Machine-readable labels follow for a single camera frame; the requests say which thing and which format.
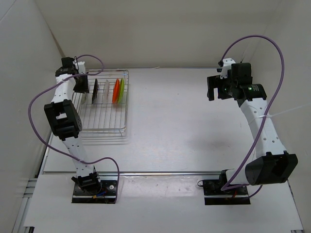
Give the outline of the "clear speckled plate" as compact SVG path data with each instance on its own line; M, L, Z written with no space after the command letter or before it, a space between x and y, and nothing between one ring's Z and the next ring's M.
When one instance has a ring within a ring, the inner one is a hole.
M81 104L87 103L88 93L83 93L81 97Z

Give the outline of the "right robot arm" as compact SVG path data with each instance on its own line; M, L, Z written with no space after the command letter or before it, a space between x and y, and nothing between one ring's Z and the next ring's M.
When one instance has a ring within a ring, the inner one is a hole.
M219 180L224 194L242 185L284 183L298 164L298 158L288 153L281 143L272 120L268 117L267 95L261 84L254 84L250 63L236 63L231 58L221 62L219 75L207 78L207 97L213 101L214 89L221 100L234 99L246 117L254 140L251 151L256 158L244 161L237 169L229 169Z

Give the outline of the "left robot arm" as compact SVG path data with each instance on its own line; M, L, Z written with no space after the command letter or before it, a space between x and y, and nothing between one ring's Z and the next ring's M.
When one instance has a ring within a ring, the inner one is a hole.
M62 66L55 73L58 87L51 103L44 106L44 112L53 134L64 143L73 157L76 175L72 180L83 191L97 194L101 191L102 182L95 167L83 163L87 153L79 137L82 121L72 102L74 93L89 93L85 63L71 57L62 58L61 61Z

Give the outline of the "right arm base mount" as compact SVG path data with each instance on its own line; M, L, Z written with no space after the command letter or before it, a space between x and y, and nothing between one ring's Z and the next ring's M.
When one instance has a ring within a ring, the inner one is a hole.
M203 188L205 205L250 204L246 186L222 191L218 180L199 180L197 186Z

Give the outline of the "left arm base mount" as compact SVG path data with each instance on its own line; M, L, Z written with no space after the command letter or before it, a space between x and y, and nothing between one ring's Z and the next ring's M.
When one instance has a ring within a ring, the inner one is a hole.
M74 182L72 203L115 204L118 197L119 180L91 174L86 178L71 178Z

